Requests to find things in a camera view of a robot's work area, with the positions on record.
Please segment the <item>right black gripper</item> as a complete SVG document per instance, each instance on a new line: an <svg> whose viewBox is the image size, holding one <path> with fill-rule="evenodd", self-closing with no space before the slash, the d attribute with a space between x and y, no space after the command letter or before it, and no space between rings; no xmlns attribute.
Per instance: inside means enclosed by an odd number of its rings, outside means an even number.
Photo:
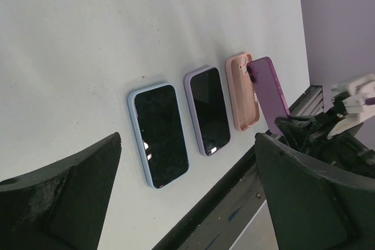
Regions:
<svg viewBox="0 0 375 250"><path fill-rule="evenodd" d="M275 124L282 132L286 144L302 153L308 153L313 145L326 138L340 121L336 115L318 114L315 116L278 117Z"/></svg>

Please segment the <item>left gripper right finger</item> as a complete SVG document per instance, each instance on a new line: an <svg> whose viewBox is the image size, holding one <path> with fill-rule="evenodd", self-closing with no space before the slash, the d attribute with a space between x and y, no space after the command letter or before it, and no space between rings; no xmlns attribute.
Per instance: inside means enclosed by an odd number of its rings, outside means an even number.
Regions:
<svg viewBox="0 0 375 250"><path fill-rule="evenodd" d="M374 179L265 133L255 154L279 249L374 249Z"/></svg>

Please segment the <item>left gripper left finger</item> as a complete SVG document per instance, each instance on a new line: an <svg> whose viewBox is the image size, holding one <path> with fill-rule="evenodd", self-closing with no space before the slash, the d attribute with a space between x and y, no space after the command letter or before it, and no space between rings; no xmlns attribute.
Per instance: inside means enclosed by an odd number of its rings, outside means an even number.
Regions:
<svg viewBox="0 0 375 250"><path fill-rule="evenodd" d="M97 249L120 156L116 132L1 181L1 249Z"/></svg>

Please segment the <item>pink phone case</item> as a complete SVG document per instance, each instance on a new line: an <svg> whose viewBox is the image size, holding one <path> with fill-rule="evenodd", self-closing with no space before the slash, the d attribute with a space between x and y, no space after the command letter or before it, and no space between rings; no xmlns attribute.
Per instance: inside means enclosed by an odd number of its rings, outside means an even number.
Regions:
<svg viewBox="0 0 375 250"><path fill-rule="evenodd" d="M230 57L225 63L231 107L236 130L244 132L257 123L260 110L247 64L252 62L250 53Z"/></svg>

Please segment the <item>purple phone case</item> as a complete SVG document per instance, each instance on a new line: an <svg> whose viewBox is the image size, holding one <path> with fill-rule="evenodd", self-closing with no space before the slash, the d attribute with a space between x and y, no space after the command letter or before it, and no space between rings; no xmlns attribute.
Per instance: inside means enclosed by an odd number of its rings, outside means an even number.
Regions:
<svg viewBox="0 0 375 250"><path fill-rule="evenodd" d="M247 71L268 129L282 136L275 120L289 118L290 111L272 60L269 57L253 60L247 63Z"/></svg>

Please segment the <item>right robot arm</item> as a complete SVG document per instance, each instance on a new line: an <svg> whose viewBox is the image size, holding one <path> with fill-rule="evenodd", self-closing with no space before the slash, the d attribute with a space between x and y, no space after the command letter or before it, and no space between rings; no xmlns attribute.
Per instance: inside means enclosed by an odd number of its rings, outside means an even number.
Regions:
<svg viewBox="0 0 375 250"><path fill-rule="evenodd" d="M330 109L315 116L278 117L275 124L294 150L331 166L373 179L374 150L355 137L361 125L331 139L327 138L339 121L338 114Z"/></svg>

